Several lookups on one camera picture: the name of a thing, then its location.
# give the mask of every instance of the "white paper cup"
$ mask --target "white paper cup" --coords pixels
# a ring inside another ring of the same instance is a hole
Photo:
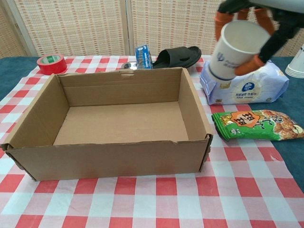
[[[304,44],[287,66],[285,72],[292,77],[304,78]]]
[[[235,68],[259,53],[269,37],[265,29],[250,21],[235,20],[226,24],[211,57],[210,74],[218,82],[231,81],[236,76]]]

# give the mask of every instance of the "cardboard box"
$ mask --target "cardboard box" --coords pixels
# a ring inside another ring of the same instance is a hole
[[[186,173],[211,132],[184,68],[52,75],[2,148],[39,181]]]

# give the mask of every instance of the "black slipper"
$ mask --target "black slipper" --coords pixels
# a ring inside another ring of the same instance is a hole
[[[194,65],[201,57],[201,50],[197,46],[175,47],[160,52],[153,63],[153,69],[166,67],[188,68]]]

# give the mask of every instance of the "tablecloth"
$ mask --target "tablecloth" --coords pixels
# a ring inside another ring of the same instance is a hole
[[[202,172],[33,181],[0,151],[0,227],[304,228],[304,194],[269,141],[221,140],[199,84],[202,58],[188,69],[214,130]],[[67,73],[119,69],[130,56],[66,57]],[[48,76],[38,67],[0,101],[0,143]]]

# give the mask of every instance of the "tape roll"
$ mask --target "tape roll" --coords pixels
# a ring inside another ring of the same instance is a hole
[[[59,74],[66,70],[67,63],[61,54],[44,55],[37,60],[44,75]]]

